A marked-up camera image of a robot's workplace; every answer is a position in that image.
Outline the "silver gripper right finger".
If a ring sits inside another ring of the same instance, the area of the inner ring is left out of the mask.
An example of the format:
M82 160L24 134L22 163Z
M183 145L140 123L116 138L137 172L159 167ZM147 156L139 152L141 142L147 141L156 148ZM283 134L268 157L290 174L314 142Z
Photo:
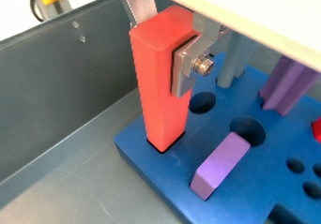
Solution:
M181 97L192 88L195 75L207 76L213 63L209 59L209 48L230 29L203 16L192 14L192 30L197 32L172 53L171 93Z

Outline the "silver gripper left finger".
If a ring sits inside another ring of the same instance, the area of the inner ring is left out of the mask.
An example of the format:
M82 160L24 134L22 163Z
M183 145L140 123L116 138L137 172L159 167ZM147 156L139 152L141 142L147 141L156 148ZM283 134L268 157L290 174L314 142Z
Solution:
M153 0L120 0L129 18L129 27L136 27L156 14Z

